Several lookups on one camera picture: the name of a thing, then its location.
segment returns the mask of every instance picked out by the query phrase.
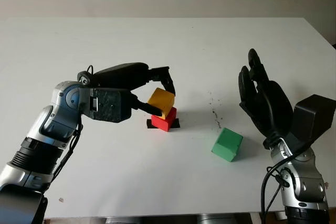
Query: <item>dirt mark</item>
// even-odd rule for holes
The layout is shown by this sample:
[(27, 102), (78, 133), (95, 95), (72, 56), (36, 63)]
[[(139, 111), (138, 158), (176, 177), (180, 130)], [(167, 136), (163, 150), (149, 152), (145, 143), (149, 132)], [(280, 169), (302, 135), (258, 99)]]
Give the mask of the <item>dirt mark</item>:
[(221, 123), (219, 122), (218, 115), (217, 115), (217, 113), (214, 109), (212, 109), (212, 113), (214, 113), (214, 115), (215, 115), (215, 121), (218, 124), (218, 128), (221, 129), (222, 128)]

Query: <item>stacked blocks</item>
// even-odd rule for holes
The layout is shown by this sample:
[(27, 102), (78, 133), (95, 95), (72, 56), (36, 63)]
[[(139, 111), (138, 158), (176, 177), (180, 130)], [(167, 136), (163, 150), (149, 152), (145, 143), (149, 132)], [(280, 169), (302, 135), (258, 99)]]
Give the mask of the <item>stacked blocks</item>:
[(162, 116), (152, 115), (152, 125), (162, 129), (164, 131), (169, 131), (176, 118), (176, 108), (173, 107), (175, 100), (175, 95), (157, 88), (150, 99), (148, 104), (157, 107), (161, 110)]
[(237, 155), (242, 140), (243, 136), (224, 128), (211, 151), (231, 162)]

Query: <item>white table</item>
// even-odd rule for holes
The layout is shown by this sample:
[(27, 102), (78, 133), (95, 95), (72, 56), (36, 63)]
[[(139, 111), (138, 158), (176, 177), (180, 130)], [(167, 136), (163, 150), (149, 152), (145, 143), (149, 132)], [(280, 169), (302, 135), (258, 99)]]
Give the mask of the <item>white table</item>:
[[(142, 111), (119, 124), (84, 116), (75, 153), (46, 193), (50, 218), (259, 211), (272, 161), (238, 106), (238, 73), (250, 48), (293, 106), (313, 93), (336, 98), (335, 50), (301, 18), (14, 18), (0, 24), (0, 39), (2, 165), (53, 87), (88, 65), (171, 68), (181, 128), (148, 130)], [(157, 86), (135, 93), (146, 101)], [(222, 127), (244, 136), (235, 162), (211, 153), (222, 130), (213, 111)], [(335, 207), (335, 122), (313, 149)], [(270, 181), (267, 198), (276, 187)], [(283, 210), (280, 196), (271, 209)]]

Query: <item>cable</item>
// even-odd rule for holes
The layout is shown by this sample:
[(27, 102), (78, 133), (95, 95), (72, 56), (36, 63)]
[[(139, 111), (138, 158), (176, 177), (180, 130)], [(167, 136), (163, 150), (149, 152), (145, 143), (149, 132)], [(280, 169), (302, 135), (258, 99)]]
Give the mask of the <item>cable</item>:
[(93, 74), (93, 65), (90, 65), (86, 71), (89, 72), (89, 69), (91, 68), (91, 74)]
[(280, 162), (278, 162), (276, 165), (274, 165), (271, 169), (267, 169), (269, 170), (267, 172), (267, 174), (265, 175), (264, 177), (264, 180), (262, 181), (262, 185), (261, 185), (261, 224), (266, 224), (266, 210), (265, 210), (265, 190), (266, 190), (266, 185), (267, 185), (267, 181), (269, 179), (269, 177), (272, 175), (272, 173), (274, 171), (277, 171), (277, 168), (279, 168), (281, 165), (295, 159), (297, 156), (299, 156), (301, 153), (296, 153), (296, 154), (293, 154), (292, 156), (289, 156), (283, 160), (281, 160)]
[(80, 133), (83, 129), (83, 125), (82, 125), (82, 119), (81, 119), (81, 115), (79, 114), (78, 116), (78, 125), (77, 125), (78, 129), (74, 132), (73, 137), (70, 141), (70, 146), (69, 146), (69, 150), (68, 153), (64, 156), (64, 158), (61, 160), (61, 162), (59, 163), (58, 167), (56, 168), (55, 172), (54, 172), (54, 176), (51, 180), (51, 182), (53, 182), (55, 180), (55, 178), (57, 178), (57, 176), (59, 175), (59, 173), (61, 172), (61, 170), (63, 169), (63, 167), (65, 166), (66, 162), (68, 161), (68, 159), (70, 158), (70, 156), (73, 154), (74, 149), (79, 141), (79, 137), (80, 137)]
[(275, 200), (275, 198), (277, 197), (277, 195), (278, 195), (278, 193), (279, 193), (281, 187), (282, 187), (282, 185), (279, 184), (278, 189), (275, 191), (275, 193), (274, 193), (272, 199), (270, 200), (270, 202), (269, 202), (269, 204), (268, 204), (268, 206), (267, 206), (267, 208), (266, 208), (265, 216), (264, 216), (265, 221), (266, 221), (266, 216), (267, 216), (268, 210), (269, 210), (269, 208), (271, 207), (271, 205), (272, 205), (273, 201)]

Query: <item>robotic hand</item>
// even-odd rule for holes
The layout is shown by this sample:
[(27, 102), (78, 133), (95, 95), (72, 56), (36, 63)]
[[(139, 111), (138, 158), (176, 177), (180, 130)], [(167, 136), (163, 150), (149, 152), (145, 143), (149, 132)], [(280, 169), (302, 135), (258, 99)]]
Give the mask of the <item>robotic hand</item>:
[[(41, 111), (20, 150), (0, 173), (0, 224), (42, 223), (48, 202), (44, 192), (78, 143), (82, 114), (114, 123), (130, 118), (132, 108), (161, 116), (158, 108), (131, 93), (150, 80), (161, 81), (175, 94), (169, 67), (149, 69), (144, 63), (122, 64), (95, 74), (90, 66), (77, 79), (55, 87), (51, 104)], [(68, 153), (54, 171), (68, 144)]]
[[(279, 84), (268, 79), (254, 49), (249, 51), (248, 62), (250, 71), (243, 66), (238, 77), (240, 106), (266, 137), (264, 147), (271, 150), (275, 163), (268, 167), (261, 187), (262, 222), (266, 223), (267, 211), (281, 189), (289, 224), (329, 223), (324, 182), (310, 146), (331, 127), (336, 101), (314, 94), (297, 103), (293, 111)], [(279, 187), (265, 210), (270, 176)]]

